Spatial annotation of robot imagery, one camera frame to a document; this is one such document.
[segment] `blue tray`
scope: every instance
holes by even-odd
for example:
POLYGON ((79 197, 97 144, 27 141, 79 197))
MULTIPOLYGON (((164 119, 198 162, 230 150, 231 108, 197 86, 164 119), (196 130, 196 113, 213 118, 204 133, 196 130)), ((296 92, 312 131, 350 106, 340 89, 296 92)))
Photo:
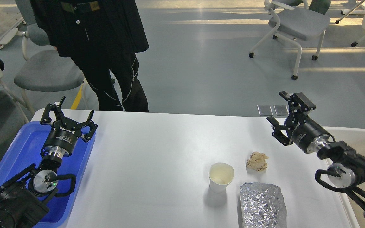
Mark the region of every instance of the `blue tray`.
MULTIPOLYGON (((0 162, 0 186, 32 163, 35 163, 36 167, 39 166, 42 160, 40 149, 51 129, 51 126, 40 125, 39 122, 33 121, 25 124, 19 130, 0 162)), ((73 154, 63 158, 58 174, 72 173, 77 176, 75 190, 70 196, 54 197, 50 200, 47 203, 50 211, 35 225, 36 228, 56 228, 67 220, 73 208, 94 141, 95 135, 88 143, 78 139, 73 154)), ((69 188, 69 180, 61 180, 58 184, 59 193, 67 192, 69 188)))

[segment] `robotic arm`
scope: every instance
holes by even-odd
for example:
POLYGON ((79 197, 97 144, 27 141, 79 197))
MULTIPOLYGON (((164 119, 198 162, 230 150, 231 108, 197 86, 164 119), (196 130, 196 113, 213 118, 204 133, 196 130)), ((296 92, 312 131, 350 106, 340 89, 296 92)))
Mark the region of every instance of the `robotic arm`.
POLYGON ((0 186, 0 228, 31 228, 49 212, 46 204, 53 197, 68 196, 74 191, 76 176, 57 175, 57 170, 63 157, 71 156, 78 138, 88 142, 98 126, 92 121, 93 110, 83 123, 65 117, 61 110, 64 99, 59 104, 48 104, 42 115, 40 124, 51 125, 52 129, 41 149, 39 166, 31 164, 0 186), (56 116, 53 123, 50 111, 56 116), (84 127, 89 127, 90 131, 83 134, 84 127), (58 193, 59 180, 66 179, 71 179, 70 189, 58 193))
POLYGON ((284 146, 295 143, 304 153, 317 153, 320 159, 329 158, 333 164, 328 170, 317 170, 315 180, 323 187, 335 192, 346 193, 363 210, 365 218, 365 191, 358 187, 365 182, 365 157, 361 156, 344 141, 336 142, 334 137, 308 116, 316 106, 302 93, 279 95, 288 102, 289 116, 284 125, 280 125, 274 117, 267 120, 272 124, 273 137, 284 146), (324 182, 320 177, 328 175, 336 186, 324 182))

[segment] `crumpled paper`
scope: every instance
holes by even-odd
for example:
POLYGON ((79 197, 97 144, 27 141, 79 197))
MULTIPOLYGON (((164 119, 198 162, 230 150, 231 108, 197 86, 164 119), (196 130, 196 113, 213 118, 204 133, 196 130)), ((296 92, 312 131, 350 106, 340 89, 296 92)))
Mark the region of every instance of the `crumpled paper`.
POLYGON ((267 169, 266 159, 268 159, 268 156, 266 156, 263 153, 255 151, 250 156, 250 159, 247 160, 246 167, 256 171, 265 170, 267 169))
POLYGON ((287 207, 279 186, 255 182, 240 189, 243 228, 287 228, 287 207))

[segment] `chair seat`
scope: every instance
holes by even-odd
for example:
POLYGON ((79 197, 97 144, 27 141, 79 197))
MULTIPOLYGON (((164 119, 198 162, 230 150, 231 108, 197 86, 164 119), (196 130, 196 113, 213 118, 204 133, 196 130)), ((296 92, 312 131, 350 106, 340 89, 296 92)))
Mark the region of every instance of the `chair seat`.
MULTIPOLYGON (((278 13, 278 17, 281 20, 278 31, 301 40, 316 38, 327 29, 330 23, 330 17, 300 7, 295 7, 294 10, 283 10, 278 13)), ((272 28, 276 24, 274 18, 268 22, 272 28)))
POLYGON ((77 88, 84 80, 71 58, 59 57, 55 50, 36 53, 15 76, 13 82, 31 91, 55 92, 77 88))

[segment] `belt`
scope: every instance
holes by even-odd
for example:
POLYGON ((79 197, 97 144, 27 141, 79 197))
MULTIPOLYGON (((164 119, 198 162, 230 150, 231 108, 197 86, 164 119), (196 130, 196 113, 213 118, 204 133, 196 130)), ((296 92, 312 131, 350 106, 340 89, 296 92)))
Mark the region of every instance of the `belt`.
POLYGON ((99 10, 99 4, 98 1, 90 2, 90 3, 80 3, 80 4, 71 4, 71 3, 65 3, 60 2, 61 7, 64 11, 70 12, 70 13, 88 13, 92 11, 99 10))

